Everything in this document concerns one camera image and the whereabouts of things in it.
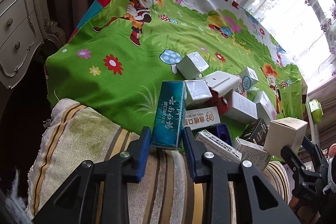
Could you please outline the white barcode box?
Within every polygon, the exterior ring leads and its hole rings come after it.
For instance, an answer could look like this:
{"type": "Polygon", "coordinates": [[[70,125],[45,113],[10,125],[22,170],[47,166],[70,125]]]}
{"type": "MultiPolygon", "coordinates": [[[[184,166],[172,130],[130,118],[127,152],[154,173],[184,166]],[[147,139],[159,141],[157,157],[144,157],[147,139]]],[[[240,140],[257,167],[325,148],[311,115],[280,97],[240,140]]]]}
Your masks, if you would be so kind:
{"type": "Polygon", "coordinates": [[[265,151],[263,146],[240,138],[235,138],[232,141],[232,145],[241,153],[242,160],[249,160],[261,172],[270,161],[271,154],[265,151]]]}

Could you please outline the small white cube box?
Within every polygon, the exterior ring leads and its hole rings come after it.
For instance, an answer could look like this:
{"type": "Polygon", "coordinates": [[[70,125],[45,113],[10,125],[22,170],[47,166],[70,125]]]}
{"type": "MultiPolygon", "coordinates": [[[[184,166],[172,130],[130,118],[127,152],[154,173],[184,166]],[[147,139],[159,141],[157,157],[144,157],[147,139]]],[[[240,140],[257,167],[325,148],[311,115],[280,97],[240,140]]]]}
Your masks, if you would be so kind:
{"type": "Polygon", "coordinates": [[[177,69],[187,80],[197,78],[208,68],[208,63],[198,52],[192,52],[185,55],[185,57],[177,63],[177,69]]]}

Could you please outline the green tissue pack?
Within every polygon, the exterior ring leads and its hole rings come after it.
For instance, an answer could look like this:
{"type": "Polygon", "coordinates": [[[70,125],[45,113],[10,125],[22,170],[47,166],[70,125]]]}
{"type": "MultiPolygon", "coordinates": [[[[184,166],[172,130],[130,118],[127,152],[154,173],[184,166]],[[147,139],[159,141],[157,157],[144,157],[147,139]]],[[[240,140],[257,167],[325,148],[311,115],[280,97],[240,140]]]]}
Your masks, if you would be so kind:
{"type": "Polygon", "coordinates": [[[317,99],[312,99],[309,101],[309,109],[314,124],[320,123],[323,116],[321,102],[319,102],[317,99]]]}

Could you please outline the black barcode box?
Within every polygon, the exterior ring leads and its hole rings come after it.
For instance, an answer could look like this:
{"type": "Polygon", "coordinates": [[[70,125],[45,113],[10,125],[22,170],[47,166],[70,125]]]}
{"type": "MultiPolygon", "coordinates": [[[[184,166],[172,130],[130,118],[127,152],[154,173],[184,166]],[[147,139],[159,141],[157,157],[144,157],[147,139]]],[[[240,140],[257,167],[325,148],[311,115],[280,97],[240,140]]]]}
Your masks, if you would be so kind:
{"type": "Polygon", "coordinates": [[[244,139],[246,141],[250,141],[251,143],[263,146],[265,143],[267,133],[268,133],[268,127],[264,119],[260,118],[250,123],[246,127],[246,129],[240,136],[240,139],[244,139]]]}

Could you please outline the cream carved drawer cabinet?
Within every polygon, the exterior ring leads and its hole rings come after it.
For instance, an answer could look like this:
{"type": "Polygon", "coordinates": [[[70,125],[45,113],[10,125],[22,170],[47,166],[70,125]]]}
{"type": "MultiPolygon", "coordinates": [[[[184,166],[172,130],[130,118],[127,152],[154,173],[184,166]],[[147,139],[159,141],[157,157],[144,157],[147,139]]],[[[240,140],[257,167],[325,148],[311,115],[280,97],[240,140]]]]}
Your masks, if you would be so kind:
{"type": "Polygon", "coordinates": [[[47,0],[1,0],[1,84],[11,90],[45,41],[61,48],[66,34],[50,19],[47,0]]]}

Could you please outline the medicine box green print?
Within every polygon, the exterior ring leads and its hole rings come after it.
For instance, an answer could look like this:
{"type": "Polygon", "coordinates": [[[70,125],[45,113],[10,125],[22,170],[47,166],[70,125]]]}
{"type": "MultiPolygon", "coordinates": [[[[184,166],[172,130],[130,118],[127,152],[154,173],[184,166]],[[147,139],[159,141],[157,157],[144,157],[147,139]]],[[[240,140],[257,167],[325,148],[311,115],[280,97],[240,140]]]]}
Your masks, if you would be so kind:
{"type": "Polygon", "coordinates": [[[218,137],[211,134],[207,130],[198,132],[195,139],[204,143],[208,151],[213,152],[226,161],[240,163],[242,160],[241,152],[226,142],[220,140],[218,137]]]}

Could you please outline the beige saxophone box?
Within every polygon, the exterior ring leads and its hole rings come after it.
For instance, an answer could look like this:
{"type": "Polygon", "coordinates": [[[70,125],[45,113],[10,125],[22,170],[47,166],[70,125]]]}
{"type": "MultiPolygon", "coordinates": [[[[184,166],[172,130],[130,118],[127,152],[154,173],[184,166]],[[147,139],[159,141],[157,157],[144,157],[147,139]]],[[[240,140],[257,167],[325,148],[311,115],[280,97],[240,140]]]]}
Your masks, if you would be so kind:
{"type": "Polygon", "coordinates": [[[265,138],[264,150],[281,160],[281,149],[284,146],[289,146],[294,152],[298,152],[307,125],[306,121],[292,117],[271,121],[265,138]]]}

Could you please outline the white grey rectangular box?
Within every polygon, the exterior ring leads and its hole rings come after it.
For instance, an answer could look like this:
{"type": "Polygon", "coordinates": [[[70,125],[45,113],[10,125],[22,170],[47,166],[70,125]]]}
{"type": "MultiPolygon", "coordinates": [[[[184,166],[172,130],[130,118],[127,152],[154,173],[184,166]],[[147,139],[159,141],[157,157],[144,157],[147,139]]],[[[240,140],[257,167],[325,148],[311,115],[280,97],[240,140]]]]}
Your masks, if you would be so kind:
{"type": "Polygon", "coordinates": [[[235,91],[230,91],[224,98],[228,105],[224,116],[241,124],[250,124],[258,119],[256,104],[248,98],[235,91]]]}

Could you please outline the green cartoon tablecloth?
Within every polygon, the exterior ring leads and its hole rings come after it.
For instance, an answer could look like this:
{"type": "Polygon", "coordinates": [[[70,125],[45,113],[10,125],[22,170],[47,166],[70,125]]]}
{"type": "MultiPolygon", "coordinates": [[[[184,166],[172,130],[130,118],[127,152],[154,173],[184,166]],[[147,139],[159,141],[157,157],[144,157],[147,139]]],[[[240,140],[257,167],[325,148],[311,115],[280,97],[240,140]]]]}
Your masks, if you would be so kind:
{"type": "Polygon", "coordinates": [[[48,99],[68,98],[139,133],[152,126],[163,81],[188,53],[207,73],[249,67],[277,118],[303,116],[303,78],[265,27],[233,0],[95,0],[46,61],[48,99]]]}

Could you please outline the white box orange logo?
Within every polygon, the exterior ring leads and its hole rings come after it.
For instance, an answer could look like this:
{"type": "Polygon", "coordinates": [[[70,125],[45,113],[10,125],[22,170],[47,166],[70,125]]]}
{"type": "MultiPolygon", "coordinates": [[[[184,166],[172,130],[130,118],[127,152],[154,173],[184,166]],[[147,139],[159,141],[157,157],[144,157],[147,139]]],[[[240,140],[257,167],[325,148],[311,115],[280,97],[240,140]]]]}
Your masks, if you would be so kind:
{"type": "Polygon", "coordinates": [[[185,127],[192,130],[210,127],[221,122],[217,107],[187,110],[185,115],[185,127]]]}

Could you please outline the white pink splash box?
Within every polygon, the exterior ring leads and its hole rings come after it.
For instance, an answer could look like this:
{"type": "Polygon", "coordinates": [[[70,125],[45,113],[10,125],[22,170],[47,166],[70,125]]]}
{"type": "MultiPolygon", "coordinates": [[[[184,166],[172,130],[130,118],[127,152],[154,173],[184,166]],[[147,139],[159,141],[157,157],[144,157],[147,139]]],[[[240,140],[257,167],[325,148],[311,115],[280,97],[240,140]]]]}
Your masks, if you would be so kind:
{"type": "Polygon", "coordinates": [[[276,109],[264,91],[256,94],[254,103],[256,104],[258,119],[262,118],[266,125],[276,119],[276,109]]]}

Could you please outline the striped towel cushion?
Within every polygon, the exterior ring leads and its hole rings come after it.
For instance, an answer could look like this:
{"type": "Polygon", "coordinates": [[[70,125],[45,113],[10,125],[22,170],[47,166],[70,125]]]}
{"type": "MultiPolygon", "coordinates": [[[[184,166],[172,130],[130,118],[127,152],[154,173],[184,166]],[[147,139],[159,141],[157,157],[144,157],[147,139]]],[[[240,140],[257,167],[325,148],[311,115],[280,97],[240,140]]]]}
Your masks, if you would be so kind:
{"type": "MultiPolygon", "coordinates": [[[[81,162],[108,160],[137,138],[92,108],[60,100],[29,171],[28,217],[35,217],[81,162]]],[[[127,187],[130,222],[201,223],[205,189],[192,182],[183,153],[152,148],[142,181],[127,187]]]]}

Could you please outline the blue pencil sharpener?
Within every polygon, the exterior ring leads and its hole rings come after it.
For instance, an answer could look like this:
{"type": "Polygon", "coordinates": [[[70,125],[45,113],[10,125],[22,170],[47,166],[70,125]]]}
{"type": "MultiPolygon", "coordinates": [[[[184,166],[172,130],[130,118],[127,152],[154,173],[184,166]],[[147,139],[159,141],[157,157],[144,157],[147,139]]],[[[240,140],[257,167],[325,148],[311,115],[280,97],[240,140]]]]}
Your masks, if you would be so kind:
{"type": "Polygon", "coordinates": [[[221,123],[221,124],[217,124],[217,125],[209,127],[209,132],[215,135],[220,140],[227,143],[228,145],[232,146],[230,132],[225,123],[221,123]]]}

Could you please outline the teal toothpaste box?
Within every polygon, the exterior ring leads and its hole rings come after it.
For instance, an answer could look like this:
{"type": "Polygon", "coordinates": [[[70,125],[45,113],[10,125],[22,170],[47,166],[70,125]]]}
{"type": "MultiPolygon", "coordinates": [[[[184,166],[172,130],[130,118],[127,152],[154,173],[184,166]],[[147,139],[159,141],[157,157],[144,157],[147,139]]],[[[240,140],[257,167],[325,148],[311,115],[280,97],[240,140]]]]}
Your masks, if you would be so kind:
{"type": "Polygon", "coordinates": [[[151,145],[178,149],[185,126],[187,92],[183,81],[163,81],[154,119],[151,145]]]}

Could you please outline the white box blue circle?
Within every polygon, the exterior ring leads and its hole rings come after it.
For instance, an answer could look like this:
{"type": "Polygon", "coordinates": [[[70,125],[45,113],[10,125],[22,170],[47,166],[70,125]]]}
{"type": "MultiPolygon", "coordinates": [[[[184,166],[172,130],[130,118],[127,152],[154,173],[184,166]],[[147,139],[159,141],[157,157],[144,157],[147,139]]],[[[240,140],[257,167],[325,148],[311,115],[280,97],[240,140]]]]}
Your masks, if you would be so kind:
{"type": "Polygon", "coordinates": [[[239,77],[241,78],[243,89],[245,90],[249,90],[259,81],[256,72],[250,67],[245,67],[239,73],[239,77]]]}

